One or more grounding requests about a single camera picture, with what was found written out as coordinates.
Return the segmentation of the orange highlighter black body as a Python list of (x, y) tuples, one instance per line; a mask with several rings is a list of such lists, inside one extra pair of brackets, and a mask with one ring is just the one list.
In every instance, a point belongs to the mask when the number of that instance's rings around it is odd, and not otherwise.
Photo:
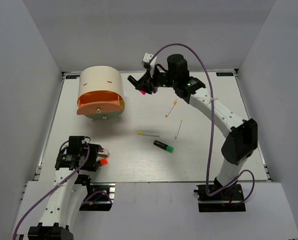
[(107, 158), (103, 158), (103, 159), (97, 161), (97, 164), (98, 164), (99, 166), (107, 165), (107, 164), (108, 164), (108, 159), (107, 159)]

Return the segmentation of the green highlighter black body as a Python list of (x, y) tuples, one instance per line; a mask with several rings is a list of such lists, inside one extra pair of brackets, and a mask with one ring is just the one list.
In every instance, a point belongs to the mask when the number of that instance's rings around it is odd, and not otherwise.
[(153, 142), (153, 145), (160, 148), (160, 149), (162, 149), (162, 150), (165, 150), (168, 153), (173, 153), (173, 151), (174, 151), (174, 148), (172, 146), (170, 146), (168, 144), (165, 144), (163, 142), (160, 142), (158, 140), (155, 140)]

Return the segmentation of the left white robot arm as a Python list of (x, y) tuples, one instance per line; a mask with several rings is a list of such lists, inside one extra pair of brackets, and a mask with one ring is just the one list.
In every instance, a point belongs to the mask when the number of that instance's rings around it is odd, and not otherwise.
[(110, 152), (90, 143), (88, 136), (70, 136), (59, 148), (55, 161), (53, 186), (38, 203), (47, 201), (36, 226), (31, 226), (30, 240), (72, 240), (71, 232), (81, 208), (99, 201), (113, 204), (109, 189), (95, 189), (91, 174), (108, 163)]

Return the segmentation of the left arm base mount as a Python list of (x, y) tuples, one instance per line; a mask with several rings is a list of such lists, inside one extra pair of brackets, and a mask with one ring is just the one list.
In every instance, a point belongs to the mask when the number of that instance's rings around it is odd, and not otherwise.
[(79, 210), (81, 212), (108, 212), (115, 198), (115, 183), (91, 183)]

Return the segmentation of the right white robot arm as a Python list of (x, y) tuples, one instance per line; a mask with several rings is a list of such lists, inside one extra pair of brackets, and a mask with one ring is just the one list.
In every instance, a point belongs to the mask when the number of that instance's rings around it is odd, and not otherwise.
[(214, 180), (214, 192), (218, 198), (227, 199), (233, 193), (232, 185), (237, 182), (242, 166), (258, 147), (257, 122), (236, 115), (217, 100), (210, 88), (190, 75), (183, 55), (170, 55), (167, 58), (167, 70), (159, 70), (157, 63), (150, 63), (150, 57), (147, 53), (143, 58), (145, 74), (139, 80), (129, 75), (128, 81), (136, 90), (146, 94), (155, 94), (159, 87), (173, 88), (180, 99), (211, 121), (212, 129), (220, 130), (225, 138), (221, 147), (224, 160)]

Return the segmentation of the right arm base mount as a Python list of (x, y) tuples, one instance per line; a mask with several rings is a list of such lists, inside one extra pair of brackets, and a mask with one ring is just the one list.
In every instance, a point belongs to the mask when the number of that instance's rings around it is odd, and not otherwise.
[(214, 196), (207, 196), (206, 185), (200, 184), (193, 191), (197, 196), (198, 210), (200, 213), (238, 213), (246, 212), (242, 186), (236, 184), (224, 195), (218, 193)]

